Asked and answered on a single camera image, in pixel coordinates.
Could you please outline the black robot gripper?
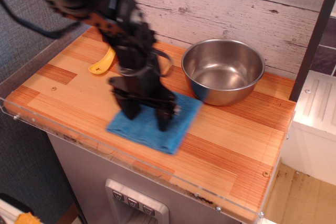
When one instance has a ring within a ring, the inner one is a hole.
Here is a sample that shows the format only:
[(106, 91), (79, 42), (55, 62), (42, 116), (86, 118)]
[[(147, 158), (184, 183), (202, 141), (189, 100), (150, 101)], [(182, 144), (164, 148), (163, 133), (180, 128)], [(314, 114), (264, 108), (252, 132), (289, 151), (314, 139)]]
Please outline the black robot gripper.
[(141, 111), (140, 105), (155, 109), (159, 130), (165, 131), (180, 108), (176, 95), (167, 89), (160, 78), (158, 63), (147, 63), (140, 70), (118, 67), (120, 75), (109, 79), (113, 94), (124, 115), (133, 120)]

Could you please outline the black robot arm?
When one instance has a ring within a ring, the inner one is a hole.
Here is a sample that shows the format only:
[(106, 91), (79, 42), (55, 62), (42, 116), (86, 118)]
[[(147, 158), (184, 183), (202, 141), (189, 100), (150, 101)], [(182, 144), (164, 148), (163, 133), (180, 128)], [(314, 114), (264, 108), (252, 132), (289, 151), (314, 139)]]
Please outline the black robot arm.
[(176, 96), (162, 83), (159, 58), (167, 54), (153, 47), (155, 32), (144, 21), (135, 0), (45, 0), (57, 13), (96, 27), (115, 51), (118, 77), (109, 79), (114, 97), (128, 119), (142, 105), (155, 110), (165, 131), (176, 109)]

